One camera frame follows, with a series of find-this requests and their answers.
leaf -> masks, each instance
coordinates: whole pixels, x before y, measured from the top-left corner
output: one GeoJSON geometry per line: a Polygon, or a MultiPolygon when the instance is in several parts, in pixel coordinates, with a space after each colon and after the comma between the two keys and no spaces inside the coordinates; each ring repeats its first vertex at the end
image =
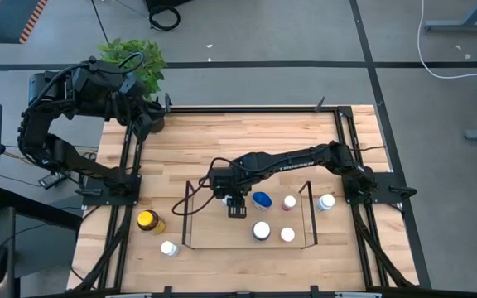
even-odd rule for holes
{"type": "MultiPolygon", "coordinates": [[[[99,49],[101,50],[101,60],[115,65],[119,64],[134,52],[142,52],[145,59],[141,66],[134,70],[134,73],[147,88],[148,94],[146,94],[146,96],[148,100],[152,100],[150,94],[161,91],[157,82],[165,79],[161,70],[167,67],[167,65],[163,60],[162,51],[156,42],[148,40],[121,42],[121,40],[117,38],[107,45],[100,45],[99,49]]],[[[136,63],[137,59],[130,60],[124,68],[130,68],[136,63]]]]}
{"type": "Polygon", "coordinates": [[[99,50],[101,51],[109,51],[109,47],[105,45],[99,45],[99,50]]]}
{"type": "Polygon", "coordinates": [[[161,71],[156,72],[156,79],[165,79],[161,71]]]}

yellow jar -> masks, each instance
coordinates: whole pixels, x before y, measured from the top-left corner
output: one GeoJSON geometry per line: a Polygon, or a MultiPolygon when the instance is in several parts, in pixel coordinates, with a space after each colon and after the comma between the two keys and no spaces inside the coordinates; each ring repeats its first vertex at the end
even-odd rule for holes
{"type": "Polygon", "coordinates": [[[159,235],[165,231],[165,221],[152,210],[145,210],[137,216],[137,225],[143,231],[153,231],[159,235]]]}

metal bracket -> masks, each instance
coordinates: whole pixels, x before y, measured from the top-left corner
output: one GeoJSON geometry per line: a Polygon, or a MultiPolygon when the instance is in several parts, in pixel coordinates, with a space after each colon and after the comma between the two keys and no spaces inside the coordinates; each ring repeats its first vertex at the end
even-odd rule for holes
{"type": "Polygon", "coordinates": [[[320,102],[316,105],[314,108],[314,112],[319,113],[321,112],[321,106],[323,105],[323,102],[325,101],[325,96],[321,98],[320,102]]]}
{"type": "Polygon", "coordinates": [[[353,109],[350,106],[340,106],[338,107],[338,112],[342,113],[347,118],[353,117],[353,109]]]}
{"type": "Polygon", "coordinates": [[[163,288],[163,298],[171,298],[172,296],[172,286],[165,286],[163,288]]]}
{"type": "Polygon", "coordinates": [[[237,292],[237,298],[251,298],[252,293],[251,292],[237,292]]]}
{"type": "Polygon", "coordinates": [[[346,203],[348,204],[396,204],[417,193],[417,190],[409,187],[398,186],[397,177],[394,173],[373,173],[377,182],[377,191],[371,194],[371,199],[356,195],[352,189],[354,183],[350,178],[342,178],[346,203]]]}
{"type": "Polygon", "coordinates": [[[171,112],[172,100],[168,93],[165,93],[165,113],[171,112]]]}
{"type": "Polygon", "coordinates": [[[82,193],[82,204],[88,206],[128,206],[136,205],[139,201],[139,191],[141,189],[141,175],[137,175],[137,178],[132,183],[132,189],[130,195],[118,196],[110,195],[108,187],[104,182],[93,178],[88,178],[88,184],[86,185],[85,192],[82,193]],[[86,193],[95,193],[98,195],[86,195],[86,193]]]}
{"type": "Polygon", "coordinates": [[[311,298],[320,298],[320,288],[318,286],[311,286],[311,298]]]}

blue bottle cap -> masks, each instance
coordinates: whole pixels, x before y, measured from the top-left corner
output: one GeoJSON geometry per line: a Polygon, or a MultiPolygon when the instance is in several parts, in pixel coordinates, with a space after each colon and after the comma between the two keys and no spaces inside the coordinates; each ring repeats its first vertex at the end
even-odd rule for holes
{"type": "Polygon", "coordinates": [[[263,192],[253,193],[253,204],[258,209],[265,211],[272,206],[272,199],[263,192]]]}

bottle cap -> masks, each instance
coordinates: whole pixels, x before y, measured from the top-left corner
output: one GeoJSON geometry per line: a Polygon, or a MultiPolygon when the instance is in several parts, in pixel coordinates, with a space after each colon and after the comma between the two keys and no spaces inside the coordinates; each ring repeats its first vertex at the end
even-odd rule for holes
{"type": "Polygon", "coordinates": [[[270,226],[265,222],[258,222],[253,226],[253,234],[257,238],[267,238],[270,235],[270,226]]]}
{"type": "Polygon", "coordinates": [[[284,228],[281,230],[281,238],[285,242],[291,242],[296,237],[296,233],[292,228],[284,228]]]}
{"type": "Polygon", "coordinates": [[[291,195],[288,195],[284,200],[285,206],[292,208],[296,205],[296,198],[291,195]]]}
{"type": "Polygon", "coordinates": [[[172,244],[172,242],[170,241],[165,241],[162,245],[161,245],[161,252],[165,253],[165,254],[171,254],[173,251],[174,251],[174,244],[172,244]]]}
{"type": "Polygon", "coordinates": [[[137,216],[137,223],[142,226],[148,226],[154,220],[154,215],[148,211],[143,211],[137,216]]]}
{"type": "Polygon", "coordinates": [[[253,193],[253,202],[264,208],[269,208],[272,206],[272,199],[270,199],[270,197],[263,192],[253,193]]]}
{"type": "Polygon", "coordinates": [[[320,200],[321,200],[321,204],[323,204],[327,208],[334,206],[336,201],[335,197],[332,196],[331,194],[321,196],[320,200]]]}

